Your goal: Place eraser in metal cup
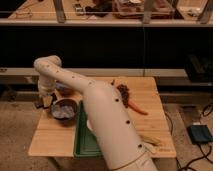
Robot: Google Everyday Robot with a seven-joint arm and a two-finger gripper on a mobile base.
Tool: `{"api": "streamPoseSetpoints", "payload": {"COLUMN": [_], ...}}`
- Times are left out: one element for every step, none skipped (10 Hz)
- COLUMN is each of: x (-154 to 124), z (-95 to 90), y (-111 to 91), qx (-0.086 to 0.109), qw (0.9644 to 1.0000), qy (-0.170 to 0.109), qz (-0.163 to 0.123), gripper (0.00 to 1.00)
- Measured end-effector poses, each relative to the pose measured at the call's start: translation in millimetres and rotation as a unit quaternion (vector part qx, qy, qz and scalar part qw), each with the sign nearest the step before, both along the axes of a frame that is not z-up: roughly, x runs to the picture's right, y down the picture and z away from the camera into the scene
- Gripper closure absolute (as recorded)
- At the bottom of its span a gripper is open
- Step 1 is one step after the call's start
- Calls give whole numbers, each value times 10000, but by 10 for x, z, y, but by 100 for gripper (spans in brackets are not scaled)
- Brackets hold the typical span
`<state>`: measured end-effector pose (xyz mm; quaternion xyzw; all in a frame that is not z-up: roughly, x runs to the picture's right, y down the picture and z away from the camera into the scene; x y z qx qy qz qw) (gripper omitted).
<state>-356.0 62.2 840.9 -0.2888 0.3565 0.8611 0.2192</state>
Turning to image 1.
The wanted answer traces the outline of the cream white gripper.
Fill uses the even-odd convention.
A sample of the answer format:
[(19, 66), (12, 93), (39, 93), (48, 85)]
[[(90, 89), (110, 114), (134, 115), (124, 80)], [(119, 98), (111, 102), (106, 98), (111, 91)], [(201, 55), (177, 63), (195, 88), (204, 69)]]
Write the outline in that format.
[(55, 91), (55, 80), (54, 79), (47, 78), (46, 76), (40, 75), (39, 79), (38, 79), (38, 91), (39, 91), (39, 96), (41, 98), (38, 98), (34, 102), (34, 106), (37, 109), (44, 107), (42, 98), (45, 96), (51, 95), (51, 97), (52, 97), (51, 105), (53, 105), (53, 103), (55, 101), (57, 101), (57, 96), (55, 93), (53, 93)]

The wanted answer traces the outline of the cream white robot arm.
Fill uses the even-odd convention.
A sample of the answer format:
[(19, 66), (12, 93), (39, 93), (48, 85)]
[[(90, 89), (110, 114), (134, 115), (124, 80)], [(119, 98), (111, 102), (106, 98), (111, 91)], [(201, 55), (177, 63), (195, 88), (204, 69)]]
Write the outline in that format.
[(58, 56), (37, 58), (34, 68), (40, 74), (42, 96), (55, 81), (82, 94), (93, 134), (111, 171), (158, 171), (113, 85), (63, 69)]

